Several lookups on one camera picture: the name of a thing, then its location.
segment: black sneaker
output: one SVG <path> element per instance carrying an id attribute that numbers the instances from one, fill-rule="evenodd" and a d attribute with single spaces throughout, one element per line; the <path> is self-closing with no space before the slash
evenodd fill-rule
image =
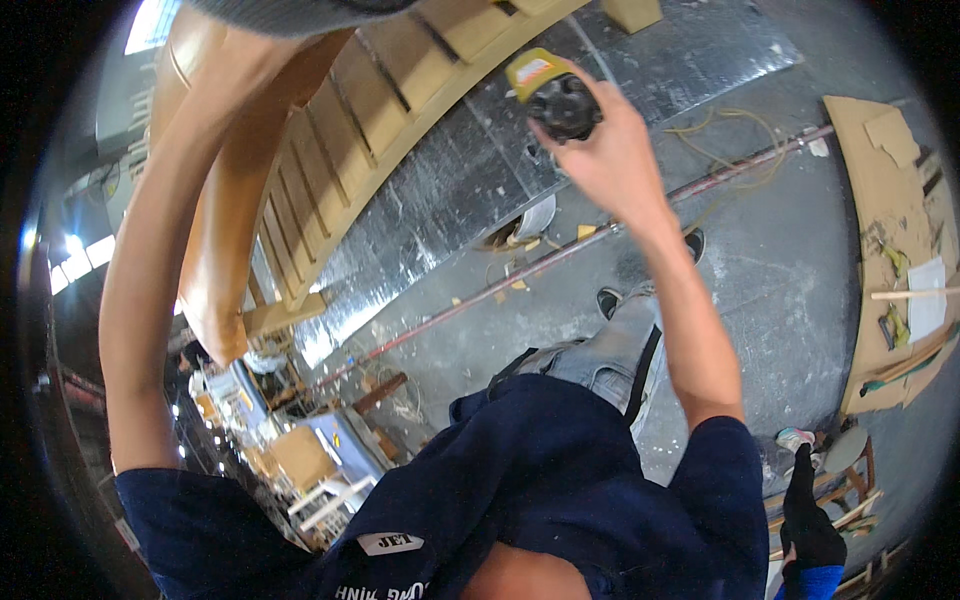
<path id="1" fill-rule="evenodd" d="M 704 231 L 696 228 L 686 235 L 684 241 L 686 247 L 690 250 L 690 255 L 693 256 L 693 264 L 697 265 L 704 255 L 704 248 L 707 246 L 707 237 L 704 235 Z"/>
<path id="2" fill-rule="evenodd" d="M 610 287 L 602 288 L 597 292 L 597 306 L 600 308 L 600 314 L 609 321 L 613 316 L 616 306 L 623 300 L 623 294 Z"/>

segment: red pipe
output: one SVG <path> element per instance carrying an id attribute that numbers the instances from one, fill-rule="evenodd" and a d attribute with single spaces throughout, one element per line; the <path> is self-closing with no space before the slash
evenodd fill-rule
<path id="1" fill-rule="evenodd" d="M 806 144 L 814 140 L 824 138 L 830 135 L 831 133 L 833 133 L 833 126 L 824 125 L 823 127 L 816 129 L 812 132 L 795 135 L 790 139 L 788 139 L 786 143 L 780 146 L 779 148 L 768 148 L 766 150 L 762 150 L 756 153 L 755 155 L 748 156 L 743 160 L 735 162 L 733 164 L 733 167 L 724 167 L 723 169 L 719 169 L 714 173 L 711 173 L 710 175 L 707 175 L 705 177 L 699 178 L 698 180 L 692 181 L 686 185 L 682 185 L 681 187 L 678 187 L 677 189 L 673 190 L 672 192 L 666 195 L 667 201 L 670 202 L 671 204 L 679 204 L 680 202 L 683 202 L 684 200 L 688 200 L 694 196 L 702 194 L 707 190 L 710 190 L 720 185 L 721 183 L 729 181 L 739 175 L 743 175 L 744 173 L 751 171 L 757 168 L 758 166 L 761 166 L 768 162 L 772 162 L 777 158 L 777 155 L 780 152 L 788 153 L 788 152 L 793 152 L 795 150 L 799 150 Z M 383 346 L 380 346 L 379 348 L 375 348 L 369 354 L 366 354 L 359 358 L 354 357 L 353 362 L 346 364 L 340 369 L 338 369 L 337 371 L 331 373 L 330 375 L 328 375 L 318 383 L 314 384 L 314 387 L 322 388 L 324 385 L 332 382 L 333 380 L 335 380 L 337 377 L 340 377 L 344 373 L 352 371 L 354 367 L 370 362 L 371 360 L 373 360 L 380 354 L 386 352 L 387 350 L 399 346 L 400 344 L 406 342 L 410 338 L 421 334 L 423 331 L 426 331 L 427 329 L 429 329 L 430 327 L 436 324 L 443 323 L 444 321 L 450 319 L 451 317 L 454 317 L 455 315 L 459 315 L 460 313 L 467 310 L 471 306 L 479 304 L 481 301 L 486 300 L 487 298 L 489 298 L 490 296 L 496 294 L 501 290 L 505 290 L 506 288 L 513 285 L 515 282 L 525 277 L 533 276 L 541 271 L 545 271 L 546 269 L 549 269 L 550 267 L 563 262 L 575 252 L 578 252 L 584 248 L 587 248 L 588 246 L 591 246 L 592 244 L 607 237 L 611 232 L 619 228 L 620 228 L 620 224 L 618 222 L 610 221 L 605 225 L 597 228 L 597 230 L 590 237 L 586 237 L 582 240 L 575 240 L 573 242 L 570 242 L 569 244 L 567 244 L 566 246 L 563 246 L 559 250 L 552 252 L 530 263 L 526 267 L 523 267 L 522 269 L 517 269 L 516 271 L 511 273 L 509 276 L 506 276 L 503 279 L 500 279 L 490 287 L 480 290 L 479 292 L 467 298 L 460 304 L 457 304 L 456 306 L 451 306 L 446 310 L 443 310 L 440 313 L 434 315 L 433 317 L 427 318 L 427 320 L 423 321 L 421 324 L 418 324 L 414 327 L 411 327 L 410 329 L 407 329 L 400 335 L 396 336 L 390 342 L 387 342 L 386 344 L 384 344 Z"/>

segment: power tool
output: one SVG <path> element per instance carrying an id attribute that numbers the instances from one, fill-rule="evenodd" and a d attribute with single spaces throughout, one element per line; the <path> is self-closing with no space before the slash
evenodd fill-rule
<path id="1" fill-rule="evenodd" d="M 527 114 L 561 144 L 585 140 L 603 113 L 587 85 L 560 57 L 543 48 L 528 50 L 507 67 L 507 80 Z"/>

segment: person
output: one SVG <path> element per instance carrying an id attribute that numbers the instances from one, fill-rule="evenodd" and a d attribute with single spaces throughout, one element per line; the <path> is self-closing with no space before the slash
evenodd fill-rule
<path id="1" fill-rule="evenodd" d="M 163 593 L 761 597 L 769 541 L 736 355 L 666 200 L 642 117 L 572 63 L 603 122 L 588 140 L 563 145 L 532 127 L 630 232 L 652 282 L 620 302 L 593 340 L 536 351 L 454 401 L 450 426 L 381 478 L 322 555 L 285 540 L 236 482 L 178 470 L 162 368 L 197 197 L 230 124 L 303 43 L 228 32 L 156 144 L 109 266 L 100 349 L 116 489 Z M 662 341 L 651 342 L 655 330 Z M 644 478 L 631 435 L 644 412 L 630 401 L 640 359 L 641 403 L 649 406 L 661 378 L 643 375 L 665 365 L 689 428 L 666 487 Z"/>
<path id="2" fill-rule="evenodd" d="M 783 498 L 783 584 L 775 600 L 829 600 L 840 584 L 847 561 L 847 543 L 813 496 L 812 439 L 810 432 L 795 428 L 784 429 L 778 436 L 778 444 L 799 447 Z"/>

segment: navy blue t-shirt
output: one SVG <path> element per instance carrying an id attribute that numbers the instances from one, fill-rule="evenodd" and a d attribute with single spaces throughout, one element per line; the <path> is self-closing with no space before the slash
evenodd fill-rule
<path id="1" fill-rule="evenodd" d="M 762 475 L 743 423 L 701 423 L 665 488 L 644 479 L 616 409 L 560 379 L 518 375 L 455 401 L 450 422 L 322 556 L 222 477 L 144 468 L 117 490 L 171 598 L 457 598 L 498 540 L 574 564 L 593 598 L 763 596 Z M 423 544 L 368 556 L 357 541 L 384 533 Z"/>

